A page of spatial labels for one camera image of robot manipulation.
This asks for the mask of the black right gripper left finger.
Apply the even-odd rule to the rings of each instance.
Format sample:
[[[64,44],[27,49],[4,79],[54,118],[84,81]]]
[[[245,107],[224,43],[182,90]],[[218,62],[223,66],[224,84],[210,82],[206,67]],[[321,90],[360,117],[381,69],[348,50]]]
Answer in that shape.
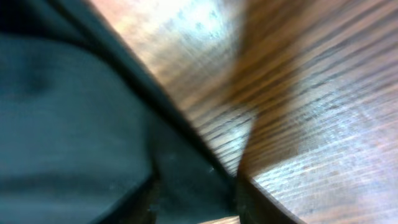
[[[148,179],[111,213],[100,218],[99,224],[154,224],[157,218],[154,206],[159,190],[159,181]]]

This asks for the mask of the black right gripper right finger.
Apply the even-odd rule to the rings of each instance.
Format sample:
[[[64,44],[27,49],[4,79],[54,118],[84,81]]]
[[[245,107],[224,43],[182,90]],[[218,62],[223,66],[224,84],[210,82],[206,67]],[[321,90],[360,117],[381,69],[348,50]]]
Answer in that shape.
[[[247,177],[236,178],[236,205],[241,224],[302,224],[298,217],[264,195]]]

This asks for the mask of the black polo shirt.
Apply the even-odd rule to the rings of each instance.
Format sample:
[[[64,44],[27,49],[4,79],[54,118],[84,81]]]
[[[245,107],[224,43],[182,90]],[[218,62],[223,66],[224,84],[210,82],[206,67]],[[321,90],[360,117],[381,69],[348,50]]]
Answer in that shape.
[[[99,223],[148,179],[155,223],[235,216],[231,178],[83,1],[1,2],[1,222]]]

